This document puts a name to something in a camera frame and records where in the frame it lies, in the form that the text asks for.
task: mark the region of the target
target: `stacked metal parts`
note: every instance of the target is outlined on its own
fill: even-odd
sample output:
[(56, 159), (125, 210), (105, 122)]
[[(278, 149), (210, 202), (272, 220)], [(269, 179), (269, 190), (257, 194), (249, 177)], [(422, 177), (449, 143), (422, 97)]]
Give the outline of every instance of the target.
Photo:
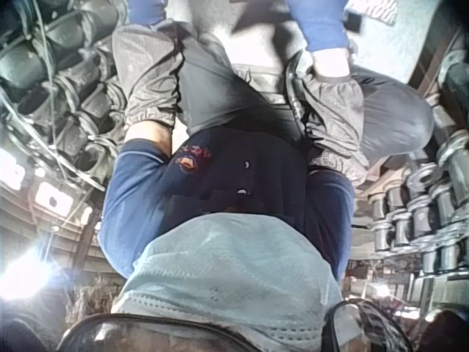
[(125, 0), (16, 0), (3, 17), (3, 133), (46, 172), (104, 190), (124, 138), (111, 34)]
[(469, 268), (469, 133), (442, 106), (433, 113), (435, 161), (423, 150), (409, 155), (403, 180), (369, 197), (375, 251), (421, 253), (424, 276)]

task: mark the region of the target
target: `pants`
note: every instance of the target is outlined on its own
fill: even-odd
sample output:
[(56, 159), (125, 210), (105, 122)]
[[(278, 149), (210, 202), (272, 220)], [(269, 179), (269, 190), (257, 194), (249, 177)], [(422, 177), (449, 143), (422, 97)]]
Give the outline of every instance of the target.
[[(298, 126), (291, 112), (270, 106), (239, 78), (226, 64), (221, 44), (201, 44), (184, 28), (179, 36), (184, 56), (178, 73), (179, 107), (189, 135), (228, 125), (268, 132), (288, 142), (298, 139)], [(360, 67), (352, 68), (352, 77), (360, 84), (365, 97), (361, 150), (371, 162), (407, 154), (428, 143), (433, 131), (432, 110), (414, 89)]]

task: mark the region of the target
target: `safety goggles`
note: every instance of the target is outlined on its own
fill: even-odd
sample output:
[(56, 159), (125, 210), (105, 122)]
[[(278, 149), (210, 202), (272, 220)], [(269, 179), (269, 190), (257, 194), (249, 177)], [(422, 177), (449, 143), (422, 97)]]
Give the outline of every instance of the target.
[[(340, 317), (353, 317), (361, 333), (341, 341)], [(326, 316), (321, 352), (412, 351), (399, 326), (373, 303), (343, 301)], [(63, 337), (58, 352), (259, 352), (243, 336), (204, 323), (129, 314), (102, 314), (76, 324)]]

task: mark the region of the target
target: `knee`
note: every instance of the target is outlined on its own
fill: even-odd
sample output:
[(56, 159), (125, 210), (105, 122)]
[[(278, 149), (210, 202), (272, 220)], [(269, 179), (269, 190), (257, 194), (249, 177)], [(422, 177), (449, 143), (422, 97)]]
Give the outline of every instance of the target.
[(429, 143), (432, 138), (435, 121), (433, 119), (432, 108), (426, 100), (412, 92), (410, 103), (407, 105), (409, 118), (411, 119), (410, 149), (419, 150)]
[(412, 152), (424, 148), (429, 143), (435, 121), (432, 108), (423, 97), (411, 88), (405, 89), (403, 93), (399, 102), (395, 102), (395, 109), (405, 117), (405, 123), (402, 124), (407, 137), (405, 144), (407, 151)]

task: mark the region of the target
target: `cable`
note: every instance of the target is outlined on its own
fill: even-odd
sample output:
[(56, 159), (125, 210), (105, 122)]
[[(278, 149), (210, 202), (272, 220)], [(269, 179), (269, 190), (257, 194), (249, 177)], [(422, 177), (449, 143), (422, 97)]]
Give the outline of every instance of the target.
[[(40, 12), (39, 4), (37, 3), (37, 0), (32, 0), (33, 5), (34, 5), (34, 10), (36, 11), (37, 15), (37, 20), (39, 22), (39, 26), (41, 29), (41, 37), (43, 38), (43, 45), (44, 45), (44, 53), (46, 56), (45, 58), (45, 66), (47, 68), (47, 76), (49, 80), (49, 90), (51, 94), (51, 121), (52, 121), (52, 142), (53, 142), (53, 148), (55, 151), (57, 151), (57, 136), (56, 136), (56, 120), (55, 120), (55, 104), (54, 104), (54, 96), (53, 96), (53, 78), (52, 78), (52, 68), (51, 68), (51, 57), (49, 55), (49, 52), (47, 51), (47, 39), (45, 37), (45, 29), (44, 29), (44, 22), (43, 22), (43, 16)], [(67, 174), (64, 171), (64, 167), (62, 164), (59, 162), (59, 168), (60, 172), (62, 173), (62, 176), (64, 177), (65, 182), (68, 182)]]

